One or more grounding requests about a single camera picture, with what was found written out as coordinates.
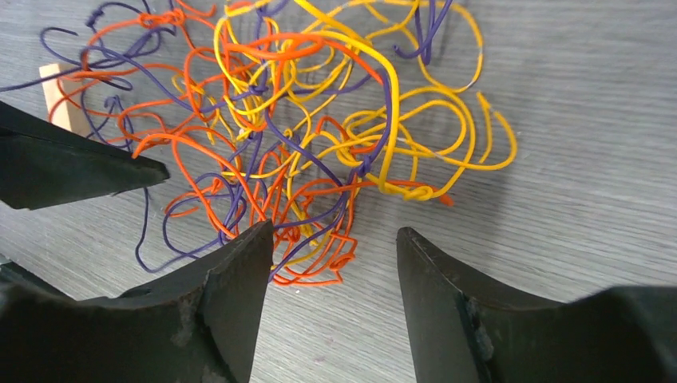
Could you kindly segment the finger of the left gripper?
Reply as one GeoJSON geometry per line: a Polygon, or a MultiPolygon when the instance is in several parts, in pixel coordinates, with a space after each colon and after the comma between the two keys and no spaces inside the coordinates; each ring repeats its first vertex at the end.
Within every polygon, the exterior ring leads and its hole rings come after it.
{"type": "Polygon", "coordinates": [[[40,209],[160,184],[157,160],[88,140],[1,104],[1,201],[40,209]]]}

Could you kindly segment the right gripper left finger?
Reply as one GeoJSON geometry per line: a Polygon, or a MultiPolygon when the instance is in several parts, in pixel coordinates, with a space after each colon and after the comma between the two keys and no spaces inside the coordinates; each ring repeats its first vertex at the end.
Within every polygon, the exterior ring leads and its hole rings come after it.
{"type": "Polygon", "coordinates": [[[249,381],[272,244],[260,222],[116,298],[82,301],[3,264],[2,381],[249,381]]]}

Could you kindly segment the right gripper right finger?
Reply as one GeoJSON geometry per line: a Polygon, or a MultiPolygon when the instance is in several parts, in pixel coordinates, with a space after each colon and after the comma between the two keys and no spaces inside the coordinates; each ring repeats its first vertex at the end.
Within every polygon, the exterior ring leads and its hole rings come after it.
{"type": "Polygon", "coordinates": [[[419,382],[673,382],[676,290],[615,286],[556,302],[397,234],[398,278],[419,382]]]}

